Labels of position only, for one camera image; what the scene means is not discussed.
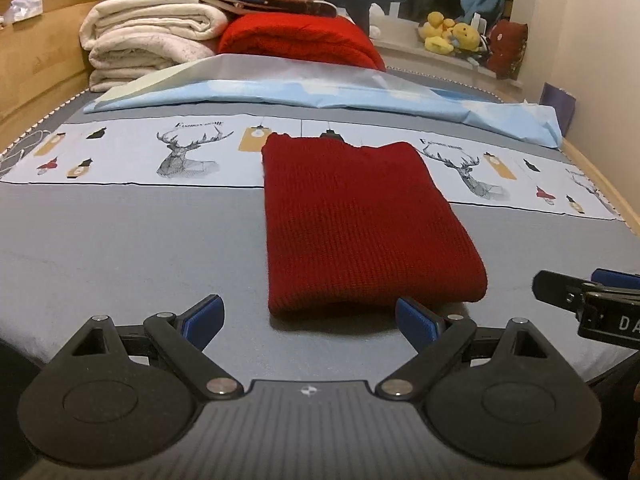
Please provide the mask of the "dark red knit sweater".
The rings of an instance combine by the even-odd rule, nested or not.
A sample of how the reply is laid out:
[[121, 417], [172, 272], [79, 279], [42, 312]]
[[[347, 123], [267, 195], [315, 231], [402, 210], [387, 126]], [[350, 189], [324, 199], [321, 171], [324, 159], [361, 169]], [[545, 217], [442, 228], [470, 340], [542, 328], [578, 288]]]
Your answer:
[[275, 318], [390, 312], [400, 297], [484, 298], [483, 260], [410, 144], [274, 134], [262, 166]]

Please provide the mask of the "deer print bed sheet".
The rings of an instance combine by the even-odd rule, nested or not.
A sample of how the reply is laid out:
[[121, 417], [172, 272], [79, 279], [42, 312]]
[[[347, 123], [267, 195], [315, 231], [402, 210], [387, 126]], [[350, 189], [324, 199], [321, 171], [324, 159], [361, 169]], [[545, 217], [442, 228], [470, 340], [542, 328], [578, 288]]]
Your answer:
[[631, 355], [582, 338], [536, 300], [542, 270], [639, 270], [639, 240], [585, 176], [543, 148], [396, 113], [194, 103], [86, 114], [80, 96], [2, 160], [1, 337], [41, 362], [90, 316], [136, 325], [208, 295], [224, 327], [206, 354], [238, 378], [379, 382], [414, 356], [390, 312], [284, 320], [268, 308], [262, 148], [331, 130], [355, 148], [406, 142], [472, 238], [488, 277], [477, 302], [442, 304], [480, 326], [526, 318], [582, 378]]

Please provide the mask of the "purple paper bag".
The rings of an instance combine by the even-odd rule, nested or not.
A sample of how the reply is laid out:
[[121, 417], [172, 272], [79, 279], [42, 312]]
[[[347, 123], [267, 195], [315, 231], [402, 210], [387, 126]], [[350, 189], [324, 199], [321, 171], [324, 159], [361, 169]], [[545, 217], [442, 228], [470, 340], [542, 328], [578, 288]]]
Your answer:
[[554, 108], [562, 136], [566, 136], [575, 115], [576, 98], [570, 92], [546, 82], [542, 87], [539, 103]]

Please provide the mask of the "light blue folded sheet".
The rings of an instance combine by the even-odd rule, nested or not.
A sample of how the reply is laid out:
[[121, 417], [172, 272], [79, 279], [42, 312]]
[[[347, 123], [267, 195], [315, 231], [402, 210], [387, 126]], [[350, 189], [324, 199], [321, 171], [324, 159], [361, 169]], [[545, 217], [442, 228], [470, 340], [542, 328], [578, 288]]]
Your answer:
[[485, 92], [424, 86], [368, 68], [244, 54], [217, 55], [145, 75], [108, 90], [84, 112], [204, 102], [396, 113], [480, 128], [543, 148], [563, 144], [551, 106], [495, 102]]

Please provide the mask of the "yellow round plush toy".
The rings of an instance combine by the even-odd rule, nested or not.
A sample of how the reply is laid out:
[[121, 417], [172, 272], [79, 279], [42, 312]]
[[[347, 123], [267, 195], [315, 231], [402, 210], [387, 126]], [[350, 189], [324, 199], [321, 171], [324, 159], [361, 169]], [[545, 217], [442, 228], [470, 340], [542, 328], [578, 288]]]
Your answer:
[[451, 44], [458, 50], [477, 52], [480, 33], [469, 24], [457, 23], [451, 29]]

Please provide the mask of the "yellow duck plush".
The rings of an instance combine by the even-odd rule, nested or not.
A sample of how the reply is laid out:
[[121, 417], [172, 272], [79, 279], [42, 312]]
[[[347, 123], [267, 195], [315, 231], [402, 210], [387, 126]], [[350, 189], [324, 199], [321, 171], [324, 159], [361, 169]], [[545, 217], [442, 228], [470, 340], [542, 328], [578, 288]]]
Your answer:
[[446, 18], [440, 12], [428, 14], [424, 24], [418, 27], [418, 34], [423, 40], [425, 50], [440, 55], [450, 55], [454, 52], [450, 38], [455, 24], [452, 18]]

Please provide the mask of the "cream folded quilt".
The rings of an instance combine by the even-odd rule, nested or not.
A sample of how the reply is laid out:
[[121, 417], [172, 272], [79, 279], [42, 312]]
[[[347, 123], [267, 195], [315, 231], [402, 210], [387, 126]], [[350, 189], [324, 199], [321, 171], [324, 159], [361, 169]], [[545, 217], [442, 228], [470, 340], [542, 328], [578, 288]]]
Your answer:
[[82, 22], [89, 90], [105, 92], [171, 66], [209, 58], [229, 25], [200, 0], [104, 0]]

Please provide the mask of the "bright red folded blanket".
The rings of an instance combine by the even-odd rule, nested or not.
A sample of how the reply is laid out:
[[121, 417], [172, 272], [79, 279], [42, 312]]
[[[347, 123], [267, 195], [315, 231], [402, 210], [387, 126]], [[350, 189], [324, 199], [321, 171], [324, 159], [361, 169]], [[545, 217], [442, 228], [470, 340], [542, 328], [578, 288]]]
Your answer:
[[275, 56], [386, 71], [369, 37], [346, 18], [306, 14], [248, 14], [222, 34], [218, 53]]

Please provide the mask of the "white plush toy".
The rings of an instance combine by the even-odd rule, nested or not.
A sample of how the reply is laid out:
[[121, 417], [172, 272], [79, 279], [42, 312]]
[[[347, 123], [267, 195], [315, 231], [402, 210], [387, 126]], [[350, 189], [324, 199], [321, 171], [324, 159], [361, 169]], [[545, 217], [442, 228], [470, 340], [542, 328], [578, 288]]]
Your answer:
[[372, 3], [369, 8], [369, 37], [371, 39], [380, 39], [382, 32], [380, 26], [378, 26], [378, 20], [384, 18], [385, 13], [383, 9], [377, 4]]

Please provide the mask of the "tissue box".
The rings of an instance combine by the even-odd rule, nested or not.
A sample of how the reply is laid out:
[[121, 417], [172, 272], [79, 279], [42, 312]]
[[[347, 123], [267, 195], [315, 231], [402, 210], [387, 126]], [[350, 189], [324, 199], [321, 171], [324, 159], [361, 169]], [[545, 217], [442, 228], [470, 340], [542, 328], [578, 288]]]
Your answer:
[[12, 0], [1, 15], [2, 25], [21, 23], [43, 14], [43, 0]]

